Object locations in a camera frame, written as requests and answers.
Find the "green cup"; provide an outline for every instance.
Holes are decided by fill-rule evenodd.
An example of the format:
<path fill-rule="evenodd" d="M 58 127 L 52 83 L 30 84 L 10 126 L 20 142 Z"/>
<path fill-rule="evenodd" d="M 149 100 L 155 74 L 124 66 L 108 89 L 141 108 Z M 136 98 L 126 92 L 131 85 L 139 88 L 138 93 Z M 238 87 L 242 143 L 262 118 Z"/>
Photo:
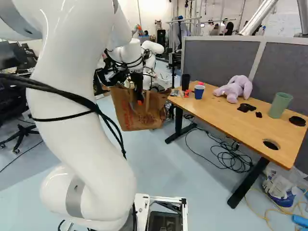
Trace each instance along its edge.
<path fill-rule="evenodd" d="M 269 116 L 274 119 L 279 119 L 282 116 L 284 110 L 289 106 L 292 99 L 292 95 L 278 92 L 273 103 L 271 104 Z"/>

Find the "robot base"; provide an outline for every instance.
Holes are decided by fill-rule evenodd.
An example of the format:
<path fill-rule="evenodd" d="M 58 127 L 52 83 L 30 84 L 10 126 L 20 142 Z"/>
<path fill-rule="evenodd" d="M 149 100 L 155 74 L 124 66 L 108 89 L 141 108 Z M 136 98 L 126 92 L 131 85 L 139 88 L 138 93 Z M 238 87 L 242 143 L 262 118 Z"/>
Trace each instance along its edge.
<path fill-rule="evenodd" d="M 136 194 L 135 196 L 135 207 L 137 211 L 138 227 L 137 231 L 149 230 L 149 218 L 151 215 L 150 207 L 153 204 L 161 205 L 164 209 L 173 211 L 175 214 L 180 215 L 181 230 L 188 231 L 187 216 L 188 206 L 186 198 L 180 197 L 160 197 L 160 196 L 149 196 L 146 194 Z M 71 231 L 73 223 L 64 224 L 61 231 Z"/>

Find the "chair wheel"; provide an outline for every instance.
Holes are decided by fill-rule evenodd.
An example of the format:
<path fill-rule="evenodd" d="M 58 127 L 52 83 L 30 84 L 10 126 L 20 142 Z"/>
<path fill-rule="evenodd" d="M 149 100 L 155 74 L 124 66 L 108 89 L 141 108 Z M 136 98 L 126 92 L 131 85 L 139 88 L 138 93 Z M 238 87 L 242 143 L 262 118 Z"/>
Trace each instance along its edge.
<path fill-rule="evenodd" d="M 13 150 L 13 153 L 15 153 L 16 155 L 20 153 L 20 150 L 17 148 L 16 150 Z"/>

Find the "black tumbler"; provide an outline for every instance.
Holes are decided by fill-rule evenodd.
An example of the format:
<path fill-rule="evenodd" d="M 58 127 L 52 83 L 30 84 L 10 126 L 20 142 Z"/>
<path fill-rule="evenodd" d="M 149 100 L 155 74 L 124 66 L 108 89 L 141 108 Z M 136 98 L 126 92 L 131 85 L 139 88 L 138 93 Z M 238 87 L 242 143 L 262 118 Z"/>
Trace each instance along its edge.
<path fill-rule="evenodd" d="M 191 81 L 191 76 L 189 74 L 182 75 L 182 91 L 189 89 L 189 83 Z"/>

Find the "cubicle wall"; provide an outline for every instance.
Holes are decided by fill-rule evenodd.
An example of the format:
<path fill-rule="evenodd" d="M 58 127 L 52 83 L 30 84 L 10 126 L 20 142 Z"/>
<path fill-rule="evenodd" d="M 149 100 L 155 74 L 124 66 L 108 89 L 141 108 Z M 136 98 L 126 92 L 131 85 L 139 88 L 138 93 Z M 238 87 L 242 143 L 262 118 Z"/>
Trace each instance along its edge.
<path fill-rule="evenodd" d="M 186 37 L 182 73 L 222 86 L 234 75 L 253 82 L 252 97 L 271 103 L 277 92 L 294 96 L 289 109 L 308 116 L 308 38 Z M 295 166 L 308 174 L 308 133 Z"/>

